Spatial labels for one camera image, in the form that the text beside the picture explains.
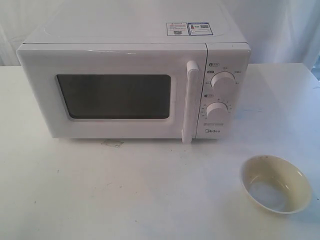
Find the white knob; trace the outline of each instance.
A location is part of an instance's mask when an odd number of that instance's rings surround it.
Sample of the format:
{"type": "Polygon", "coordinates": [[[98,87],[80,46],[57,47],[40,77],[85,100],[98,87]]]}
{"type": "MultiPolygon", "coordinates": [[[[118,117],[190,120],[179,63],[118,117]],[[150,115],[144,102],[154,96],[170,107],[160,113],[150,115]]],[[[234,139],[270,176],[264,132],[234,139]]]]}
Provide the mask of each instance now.
{"type": "Polygon", "coordinates": [[[214,102],[206,108],[207,118],[214,123],[224,123],[228,120],[228,114],[228,108],[222,102],[214,102]]]}
{"type": "Polygon", "coordinates": [[[236,89],[235,77],[227,71],[219,72],[211,79],[213,95],[224,96],[233,94],[236,89]]]}

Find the midea logo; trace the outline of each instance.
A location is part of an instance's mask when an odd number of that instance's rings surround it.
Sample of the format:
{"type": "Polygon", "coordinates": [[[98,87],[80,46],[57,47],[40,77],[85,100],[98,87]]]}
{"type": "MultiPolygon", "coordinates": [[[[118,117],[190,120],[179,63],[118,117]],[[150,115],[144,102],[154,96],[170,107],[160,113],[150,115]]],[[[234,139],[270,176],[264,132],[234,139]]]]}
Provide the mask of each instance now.
{"type": "Polygon", "coordinates": [[[220,133],[220,130],[206,129],[204,131],[206,134],[220,133]]]}

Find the dark glass window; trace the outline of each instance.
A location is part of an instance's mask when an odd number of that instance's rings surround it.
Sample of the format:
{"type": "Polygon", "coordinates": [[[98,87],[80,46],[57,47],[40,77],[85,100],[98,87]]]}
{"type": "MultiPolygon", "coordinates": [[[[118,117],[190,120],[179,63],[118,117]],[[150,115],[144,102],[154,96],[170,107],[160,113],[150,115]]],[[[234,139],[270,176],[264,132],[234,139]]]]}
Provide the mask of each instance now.
{"type": "Polygon", "coordinates": [[[166,119],[168,75],[59,74],[58,83],[74,119],[166,119]]]}

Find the ceramic bowl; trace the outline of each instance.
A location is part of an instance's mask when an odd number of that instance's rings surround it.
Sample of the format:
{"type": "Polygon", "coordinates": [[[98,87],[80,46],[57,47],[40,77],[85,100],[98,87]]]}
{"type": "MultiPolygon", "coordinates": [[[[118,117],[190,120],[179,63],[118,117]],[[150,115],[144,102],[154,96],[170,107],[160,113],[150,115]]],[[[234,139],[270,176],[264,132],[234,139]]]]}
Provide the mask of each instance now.
{"type": "Polygon", "coordinates": [[[311,201],[312,189],[304,174],[276,156],[248,159],[241,167],[241,181],[254,202],[274,213],[298,213],[311,201]]]}

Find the white microwave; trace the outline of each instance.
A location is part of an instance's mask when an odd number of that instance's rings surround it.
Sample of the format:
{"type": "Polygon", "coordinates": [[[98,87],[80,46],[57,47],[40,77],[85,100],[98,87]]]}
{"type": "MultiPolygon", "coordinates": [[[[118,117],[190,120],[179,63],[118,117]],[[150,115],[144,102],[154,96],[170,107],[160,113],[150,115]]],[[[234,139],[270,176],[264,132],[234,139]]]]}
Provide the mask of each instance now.
{"type": "Polygon", "coordinates": [[[217,139],[250,48],[217,0],[70,0],[17,50],[54,138],[217,139]]]}

